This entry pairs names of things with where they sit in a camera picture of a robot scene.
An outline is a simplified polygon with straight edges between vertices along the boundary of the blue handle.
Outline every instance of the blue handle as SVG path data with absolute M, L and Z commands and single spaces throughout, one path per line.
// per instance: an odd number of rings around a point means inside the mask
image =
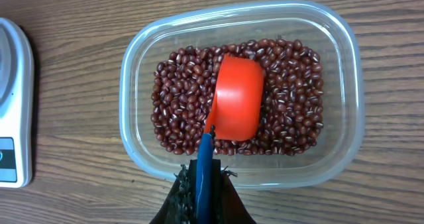
M 213 138 L 203 134 L 197 156 L 195 213 L 198 223 L 209 223 L 211 203 L 211 170 L 213 156 Z

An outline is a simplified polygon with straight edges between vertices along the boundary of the digital kitchen scale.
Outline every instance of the digital kitchen scale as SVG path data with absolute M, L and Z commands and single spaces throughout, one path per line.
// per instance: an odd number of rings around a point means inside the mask
M 34 59 L 24 32 L 0 18 L 0 187 L 32 178 L 30 126 Z

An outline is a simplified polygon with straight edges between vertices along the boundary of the wood grain surface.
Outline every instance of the wood grain surface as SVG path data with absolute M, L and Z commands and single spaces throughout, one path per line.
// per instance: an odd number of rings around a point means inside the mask
M 148 223 L 171 182 L 126 154 L 119 77 L 147 24 L 264 0 L 0 0 L 38 50 L 36 172 L 0 190 L 0 223 Z M 240 190 L 258 223 L 424 222 L 424 0 L 312 0 L 347 20 L 364 72 L 366 134 L 335 179 L 293 190 Z

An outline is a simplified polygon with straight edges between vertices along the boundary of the clear plastic tray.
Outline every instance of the clear plastic tray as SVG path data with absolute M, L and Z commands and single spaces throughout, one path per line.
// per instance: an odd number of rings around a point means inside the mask
M 181 164 L 155 139 L 150 121 L 153 71 L 171 51 L 250 39 L 300 39 L 321 55 L 324 67 L 323 118 L 318 145 L 295 156 L 224 156 L 222 167 L 238 174 L 238 188 L 295 188 L 324 182 L 355 157 L 364 135 L 364 92 L 359 48 L 352 29 L 334 11 L 308 1 L 269 1 L 194 11 L 156 21 L 142 29 L 124 56 L 119 121 L 129 156 L 143 170 L 174 179 Z

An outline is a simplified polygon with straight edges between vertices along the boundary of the pile of beans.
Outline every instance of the pile of beans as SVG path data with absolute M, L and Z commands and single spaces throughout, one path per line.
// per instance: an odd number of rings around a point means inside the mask
M 249 40 L 210 48 L 180 48 L 154 72 L 156 139 L 168 152 L 199 150 L 224 54 L 257 61 L 265 84 L 260 123 L 253 139 L 216 140 L 215 154 L 301 154 L 317 144 L 324 127 L 320 57 L 300 40 Z

